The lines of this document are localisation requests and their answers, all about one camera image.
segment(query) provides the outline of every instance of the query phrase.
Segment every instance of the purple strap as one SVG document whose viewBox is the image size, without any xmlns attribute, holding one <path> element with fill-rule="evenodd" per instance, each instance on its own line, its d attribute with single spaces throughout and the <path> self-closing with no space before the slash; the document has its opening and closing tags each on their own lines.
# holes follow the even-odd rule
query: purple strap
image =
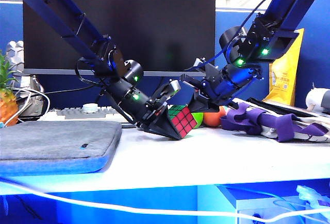
<svg viewBox="0 0 330 224">
<path fill-rule="evenodd" d="M 224 130 L 241 130 L 249 135 L 260 135 L 262 125 L 276 129 L 278 141 L 287 141 L 294 138 L 294 132 L 323 136 L 328 130 L 320 124 L 312 123 L 307 127 L 300 127 L 294 124 L 293 120 L 299 120 L 294 114 L 283 116 L 273 116 L 266 114 L 266 111 L 259 108 L 253 108 L 246 111 L 248 104 L 240 103 L 239 108 L 230 110 L 227 116 L 221 118 L 222 128 Z"/>
</svg>

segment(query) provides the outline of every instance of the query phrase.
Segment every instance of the pineapple leaves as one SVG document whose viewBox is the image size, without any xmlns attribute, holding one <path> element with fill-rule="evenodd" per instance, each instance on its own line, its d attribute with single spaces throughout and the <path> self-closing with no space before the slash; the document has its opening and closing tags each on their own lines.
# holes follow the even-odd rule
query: pineapple leaves
<svg viewBox="0 0 330 224">
<path fill-rule="evenodd" d="M 17 81 L 14 77 L 9 77 L 15 71 L 9 70 L 10 64 L 5 60 L 5 57 L 0 53 L 0 89 L 7 87 L 10 81 Z"/>
</svg>

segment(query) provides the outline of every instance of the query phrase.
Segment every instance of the pineapple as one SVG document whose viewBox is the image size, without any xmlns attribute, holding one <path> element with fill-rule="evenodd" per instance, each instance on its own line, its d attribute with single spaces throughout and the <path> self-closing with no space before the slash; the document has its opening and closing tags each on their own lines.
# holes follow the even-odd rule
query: pineapple
<svg viewBox="0 0 330 224">
<path fill-rule="evenodd" d="M 9 62 L 5 60 L 0 50 L 0 123 L 2 122 L 3 124 L 18 111 L 16 98 L 7 87 L 7 83 L 14 80 L 14 78 L 9 77 L 12 72 L 9 71 Z M 6 126 L 16 124 L 17 120 L 18 116 L 11 119 Z"/>
</svg>

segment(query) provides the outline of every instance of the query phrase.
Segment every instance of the gray padded case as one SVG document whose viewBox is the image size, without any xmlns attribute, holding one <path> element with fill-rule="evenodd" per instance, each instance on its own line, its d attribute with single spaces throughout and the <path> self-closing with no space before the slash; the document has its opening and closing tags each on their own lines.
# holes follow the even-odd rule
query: gray padded case
<svg viewBox="0 0 330 224">
<path fill-rule="evenodd" d="M 0 176 L 94 172 L 122 134 L 112 121 L 29 121 L 0 129 Z"/>
</svg>

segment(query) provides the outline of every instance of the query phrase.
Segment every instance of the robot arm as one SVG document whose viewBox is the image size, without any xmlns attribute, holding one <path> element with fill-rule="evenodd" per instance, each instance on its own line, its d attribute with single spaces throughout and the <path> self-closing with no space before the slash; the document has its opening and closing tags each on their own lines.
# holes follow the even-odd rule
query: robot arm
<svg viewBox="0 0 330 224">
<path fill-rule="evenodd" d="M 146 132 L 182 139 L 168 117 L 166 100 L 180 90 L 172 81 L 148 97 L 135 86 L 142 76 L 141 66 L 125 61 L 108 35 L 101 35 L 72 0 L 23 0 L 51 26 L 87 63 L 111 105 L 131 123 Z"/>
<path fill-rule="evenodd" d="M 197 59 L 195 67 L 205 73 L 199 82 L 187 75 L 181 81 L 195 89 L 189 103 L 192 112 L 215 111 L 231 103 L 234 94 L 254 79 L 262 79 L 260 62 L 272 63 L 284 55 L 298 36 L 294 31 L 314 0 L 272 0 L 258 14 L 249 31 L 233 27 L 220 37 L 228 62 L 223 69 Z"/>
</svg>

